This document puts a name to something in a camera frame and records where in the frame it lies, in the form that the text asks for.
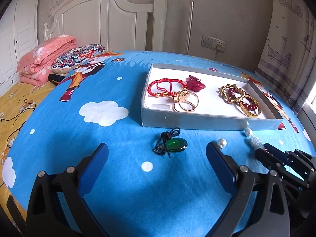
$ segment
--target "gold ring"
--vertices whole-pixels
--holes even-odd
[[[191,102],[189,102],[189,101],[186,100],[187,97],[190,96],[190,95],[193,95],[193,96],[196,98],[196,100],[197,100],[197,105],[194,105],[193,103],[191,103]],[[188,109],[184,108],[184,107],[181,105],[182,102],[190,104],[193,109],[192,109],[192,110],[188,110]],[[175,111],[177,111],[177,112],[182,112],[182,111],[178,111],[178,110],[176,109],[175,105],[176,105],[177,103],[179,104],[180,108],[183,109],[185,112],[193,112],[193,111],[195,111],[195,109],[196,109],[197,106],[198,106],[199,99],[198,99],[198,96],[197,96],[195,93],[189,92],[189,90],[184,89],[184,90],[182,90],[182,91],[180,91],[180,92],[177,92],[177,95],[174,97],[174,105],[173,105],[173,109],[174,109]]]
[[[253,102],[255,103],[255,105],[257,105],[258,107],[258,114],[254,114],[252,112],[250,112],[249,110],[247,110],[244,106],[244,104],[240,101],[239,102],[239,106],[242,110],[242,112],[244,112],[246,114],[246,116],[250,117],[250,118],[257,118],[260,114],[261,114],[261,107],[259,105],[259,102],[257,102],[253,97],[251,97],[250,95],[246,94],[245,98],[249,98],[251,100],[253,100]]]

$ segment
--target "pink folded quilt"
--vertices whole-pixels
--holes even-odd
[[[48,81],[52,73],[52,63],[63,53],[76,47],[77,39],[61,35],[46,40],[32,51],[26,53],[19,61],[17,71],[20,82],[41,86]]]

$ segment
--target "jade pendant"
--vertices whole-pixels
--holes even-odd
[[[169,152],[181,152],[188,147],[188,143],[183,138],[172,138],[166,142]]]

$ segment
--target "blue bed sheet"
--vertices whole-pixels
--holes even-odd
[[[284,117],[279,129],[254,131],[254,135],[282,151],[300,149],[316,155],[295,114],[252,72],[179,54],[109,53],[85,69],[70,72],[68,81],[42,101],[18,134],[8,155],[16,175],[10,191],[25,209],[39,171],[55,174],[75,166],[101,142],[109,147],[109,159],[84,198],[113,237],[205,236],[230,199],[207,161],[205,148],[210,141],[225,138],[224,154],[253,171],[267,172],[254,159],[241,131],[181,130],[179,137],[188,142],[186,151],[171,158],[154,154],[160,133],[167,129],[142,127],[140,115],[142,89],[153,62],[251,79]],[[100,112],[107,116],[98,117]],[[254,195],[236,230],[245,226],[253,201]]]

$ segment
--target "red string bracelet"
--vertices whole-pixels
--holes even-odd
[[[170,91],[168,91],[166,88],[163,88],[163,87],[159,87],[158,84],[160,83],[163,83],[163,82],[168,82],[170,84]],[[153,82],[151,82],[149,85],[148,85],[148,88],[147,88],[147,91],[148,91],[148,94],[153,96],[153,97],[168,97],[168,96],[171,96],[171,97],[175,97],[177,95],[176,92],[173,92],[172,90],[172,82],[175,82],[175,83],[180,83],[182,84],[183,86],[183,89],[186,89],[186,83],[182,80],[179,80],[179,79],[169,79],[169,78],[163,78],[163,79],[160,79],[160,80],[155,80]],[[156,93],[153,93],[151,91],[151,88],[152,86],[156,84],[156,87],[159,91],[162,91],[162,92],[156,92]]]

